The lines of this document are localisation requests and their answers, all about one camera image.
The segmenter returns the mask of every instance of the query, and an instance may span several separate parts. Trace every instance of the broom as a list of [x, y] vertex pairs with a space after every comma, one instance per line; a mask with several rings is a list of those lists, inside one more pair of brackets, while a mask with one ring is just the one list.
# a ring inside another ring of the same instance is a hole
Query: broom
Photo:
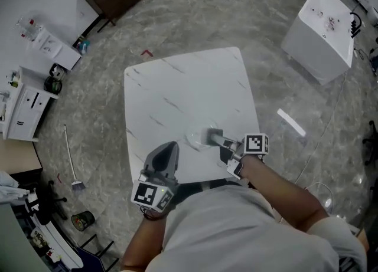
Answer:
[[76, 177], [76, 173], [75, 173], [75, 170], [73, 168], [73, 164], [72, 164], [72, 158], [71, 158], [71, 152], [70, 152], [70, 145], [69, 145], [69, 138], [67, 136], [67, 126], [64, 125], [64, 135], [66, 136], [66, 143], [67, 143], [67, 150], [69, 152], [69, 158], [70, 158], [70, 164], [71, 164], [71, 169], [72, 169], [72, 174], [73, 174], [73, 178], [74, 178], [74, 182], [72, 183], [72, 190], [83, 190], [85, 189], [85, 185], [83, 184], [82, 181], [79, 181]]

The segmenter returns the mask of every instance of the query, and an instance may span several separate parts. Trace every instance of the floor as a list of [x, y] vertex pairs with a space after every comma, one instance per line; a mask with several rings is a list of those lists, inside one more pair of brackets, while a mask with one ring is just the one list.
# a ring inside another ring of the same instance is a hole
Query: floor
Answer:
[[[69, 220], [62, 222], [72, 239], [82, 243], [97, 233], [102, 246], [114, 240], [112, 253], [121, 256], [141, 220], [139, 209], [129, 202], [124, 69], [175, 54], [231, 46], [242, 52], [260, 130], [271, 140], [266, 164], [290, 181], [303, 171], [298, 180], [302, 187], [326, 184], [333, 193], [327, 210], [358, 222], [375, 176], [373, 168], [363, 165], [366, 150], [361, 140], [369, 133], [369, 120], [377, 120], [377, 80], [367, 59], [354, 57], [346, 75], [321, 86], [281, 50], [281, 41], [305, 1], [141, 0], [117, 26], [89, 35], [89, 51], [67, 76], [36, 144], [45, 178], [55, 180], [56, 191], [68, 199], [67, 213], [89, 210], [96, 217], [95, 225], [85, 232], [75, 230]], [[368, 53], [377, 34], [363, 19], [366, 27], [355, 46]], [[144, 50], [154, 57], [141, 56]], [[306, 135], [287, 124], [278, 109]], [[81, 192], [71, 190], [63, 124], [69, 131], [77, 175], [86, 186]], [[331, 198], [322, 185], [310, 190], [323, 204]]]

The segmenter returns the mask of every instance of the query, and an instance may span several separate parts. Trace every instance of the white cable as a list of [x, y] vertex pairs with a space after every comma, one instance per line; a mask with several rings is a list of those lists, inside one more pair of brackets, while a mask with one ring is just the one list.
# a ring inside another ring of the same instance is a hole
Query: white cable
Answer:
[[[294, 184], [296, 184], [296, 183], [298, 182], [299, 178], [300, 178], [300, 177], [302, 176], [302, 174], [303, 174], [303, 171], [305, 171], [306, 167], [308, 166], [308, 163], [309, 163], [309, 161], [311, 160], [313, 154], [317, 151], [318, 146], [319, 146], [319, 144], [320, 144], [320, 141], [321, 141], [321, 139], [323, 138], [323, 136], [325, 135], [325, 132], [327, 131], [327, 129], [328, 129], [328, 127], [329, 127], [329, 125], [330, 125], [330, 123], [331, 123], [331, 121], [332, 121], [332, 119], [333, 119], [333, 117], [334, 117], [334, 115], [335, 115], [335, 111], [336, 111], [336, 108], [337, 108], [338, 102], [340, 101], [341, 94], [342, 94], [342, 92], [343, 92], [343, 90], [344, 90], [344, 83], [345, 83], [345, 81], [346, 81], [346, 79], [347, 79], [347, 74], [348, 74], [348, 71], [346, 71], [346, 73], [345, 73], [344, 80], [343, 80], [343, 83], [342, 83], [342, 85], [341, 85], [341, 90], [340, 90], [340, 93], [338, 94], [337, 101], [336, 101], [336, 104], [335, 104], [335, 108], [333, 109], [332, 116], [330, 117], [330, 121], [328, 122], [327, 126], [325, 127], [325, 129], [324, 129], [324, 131], [323, 131], [323, 134], [321, 135], [321, 137], [320, 137], [320, 139], [319, 139], [319, 141], [318, 141], [318, 143], [317, 143], [317, 145], [316, 145], [314, 151], [313, 151], [312, 154], [309, 156], [306, 165], [304, 166], [304, 168], [302, 169], [302, 171], [299, 173], [299, 175], [298, 175], [298, 177], [296, 178]], [[315, 185], [315, 184], [320, 184], [320, 185], [325, 186], [325, 187], [329, 190], [329, 192], [331, 193], [331, 197], [332, 197], [332, 207], [331, 207], [331, 212], [330, 212], [330, 213], [332, 214], [332, 210], [333, 210], [333, 206], [334, 206], [334, 204], [333, 204], [333, 202], [334, 202], [334, 198], [333, 198], [332, 190], [331, 190], [326, 184], [323, 184], [323, 183], [321, 183], [321, 182], [315, 182], [315, 183], [312, 183], [309, 187], [312, 187], [312, 186]]]
[[334, 203], [333, 203], [334, 198], [333, 198], [333, 193], [332, 193], [331, 188], [329, 188], [326, 184], [323, 184], [322, 182], [315, 182], [315, 183], [312, 183], [309, 187], [306, 187], [305, 190], [308, 190], [308, 188], [310, 188], [310, 187], [312, 187], [312, 186], [314, 186], [314, 185], [316, 185], [316, 184], [323, 185], [323, 186], [326, 187], [326, 188], [328, 189], [328, 191], [331, 193], [331, 205], [332, 205], [332, 207], [331, 207], [331, 210], [330, 210], [330, 214], [332, 214], [332, 211], [333, 211], [333, 205], [334, 205]]
[[319, 146], [319, 144], [320, 144], [320, 141], [321, 141], [321, 139], [323, 138], [323, 136], [325, 135], [325, 132], [327, 131], [327, 129], [328, 129], [328, 127], [329, 127], [329, 125], [330, 125], [330, 123], [331, 123], [331, 121], [332, 121], [332, 119], [333, 119], [333, 117], [334, 117], [334, 115], [335, 115], [335, 111], [336, 111], [336, 108], [337, 108], [338, 102], [340, 101], [341, 94], [342, 94], [342, 92], [343, 92], [343, 90], [344, 90], [344, 83], [345, 83], [345, 81], [346, 81], [347, 74], [348, 74], [348, 71], [346, 71], [346, 73], [345, 73], [344, 81], [343, 81], [343, 84], [341, 85], [341, 90], [340, 90], [340, 93], [338, 94], [337, 102], [336, 102], [336, 104], [335, 104], [335, 108], [333, 109], [332, 116], [330, 117], [330, 121], [328, 122], [327, 126], [325, 127], [325, 129], [324, 129], [324, 131], [323, 131], [323, 134], [321, 135], [321, 137], [320, 137], [320, 139], [319, 139], [319, 141], [318, 141], [318, 143], [317, 143], [317, 145], [316, 145], [314, 151], [312, 152], [311, 156], [309, 156], [306, 165], [304, 166], [304, 168], [302, 169], [302, 171], [299, 173], [299, 175], [298, 175], [298, 177], [296, 178], [294, 184], [296, 184], [296, 183], [298, 182], [299, 178], [300, 178], [300, 177], [302, 176], [302, 174], [303, 174], [303, 171], [305, 171], [306, 167], [308, 166], [309, 161], [311, 160], [312, 156], [313, 156], [314, 153], [317, 151], [318, 146]]

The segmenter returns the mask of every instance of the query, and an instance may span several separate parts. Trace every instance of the chair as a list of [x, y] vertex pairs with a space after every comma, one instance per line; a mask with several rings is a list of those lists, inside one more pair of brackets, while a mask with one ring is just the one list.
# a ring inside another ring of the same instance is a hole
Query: chair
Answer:
[[369, 142], [372, 145], [372, 152], [370, 154], [369, 160], [365, 161], [365, 166], [369, 165], [370, 163], [378, 159], [378, 133], [374, 121], [371, 120], [369, 122], [369, 125], [373, 127], [373, 134], [370, 136], [369, 139], [363, 139], [362, 143], [365, 144], [366, 142]]
[[[53, 185], [54, 181], [49, 181], [47, 186], [38, 185], [35, 189], [38, 199], [32, 202], [29, 202], [28, 199], [25, 200], [25, 203], [29, 209], [29, 215], [33, 216], [36, 214], [42, 225], [47, 225], [51, 221], [51, 214], [53, 213], [58, 214], [61, 219], [67, 219], [62, 207], [59, 205], [59, 202], [67, 202], [67, 199], [55, 199], [56, 193], [53, 190]], [[33, 210], [33, 206], [37, 204], [39, 204], [39, 209]]]
[[103, 256], [105, 252], [110, 248], [110, 246], [114, 244], [114, 241], [112, 241], [109, 245], [107, 245], [107, 247], [103, 251], [98, 251], [96, 254], [92, 254], [91, 252], [88, 252], [87, 250], [83, 249], [96, 236], [97, 235], [95, 234], [89, 240], [87, 240], [82, 246], [77, 248], [77, 251], [79, 252], [79, 256], [82, 259], [84, 266], [83, 268], [72, 269], [72, 271], [108, 272], [118, 262], [119, 258], [116, 258], [116, 260], [109, 266], [109, 268], [105, 270], [104, 265], [102, 264], [102, 261], [101, 261], [101, 256]]

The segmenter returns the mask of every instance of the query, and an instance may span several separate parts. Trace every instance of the white marble table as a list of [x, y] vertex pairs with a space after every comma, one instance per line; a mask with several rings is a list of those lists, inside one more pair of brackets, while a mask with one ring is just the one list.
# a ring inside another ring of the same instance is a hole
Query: white marble table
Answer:
[[133, 181], [159, 145], [177, 141], [179, 183], [229, 178], [219, 148], [203, 146], [204, 127], [231, 139], [258, 133], [259, 123], [242, 55], [219, 48], [177, 55], [125, 70], [125, 114]]

